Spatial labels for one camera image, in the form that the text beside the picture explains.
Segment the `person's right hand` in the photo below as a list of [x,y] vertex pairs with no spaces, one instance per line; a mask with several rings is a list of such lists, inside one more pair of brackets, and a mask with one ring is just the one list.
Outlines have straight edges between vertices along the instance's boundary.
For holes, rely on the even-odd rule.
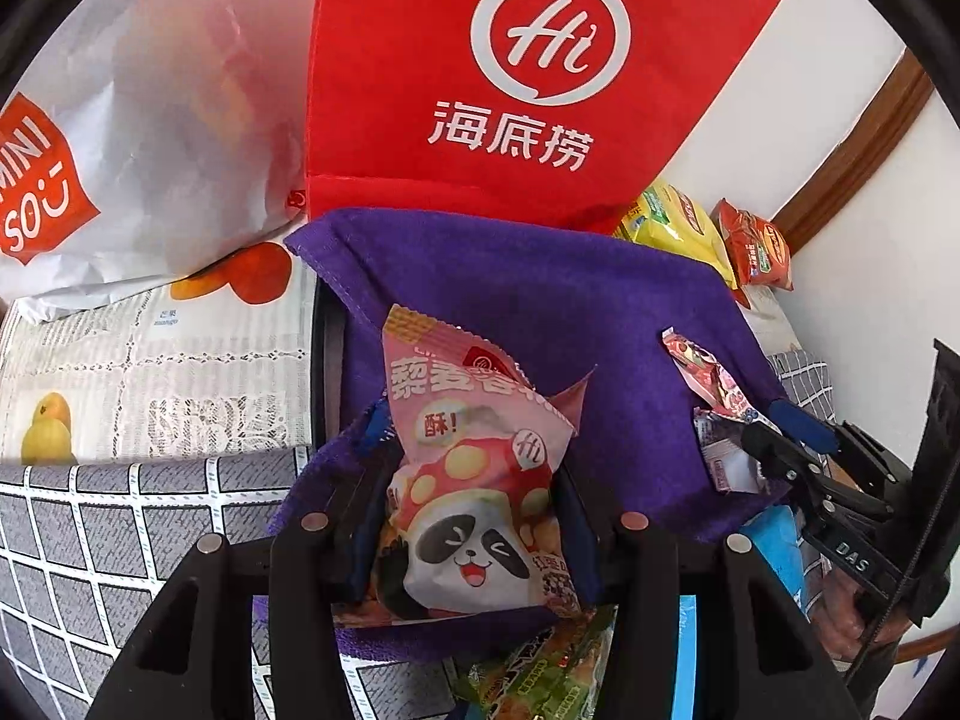
[[[861,650],[867,624],[857,611],[859,585],[844,572],[832,569],[823,579],[822,593],[812,606],[811,624],[817,639],[833,660],[853,663]],[[901,610],[895,610],[884,627],[878,629],[871,650],[896,645],[913,623]]]

